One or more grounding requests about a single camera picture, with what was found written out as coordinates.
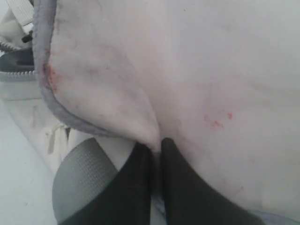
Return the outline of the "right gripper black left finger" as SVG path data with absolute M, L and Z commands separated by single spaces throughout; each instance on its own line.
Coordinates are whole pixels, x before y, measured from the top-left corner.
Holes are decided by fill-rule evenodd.
M 117 171 L 97 142 L 82 142 L 57 171 L 57 223 L 150 224 L 151 161 L 151 151 L 137 143 Z

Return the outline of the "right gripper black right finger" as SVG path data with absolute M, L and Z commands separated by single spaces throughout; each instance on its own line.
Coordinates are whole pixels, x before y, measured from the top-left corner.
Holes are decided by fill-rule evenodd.
M 169 225 L 262 225 L 200 178 L 175 142 L 161 142 L 162 189 Z

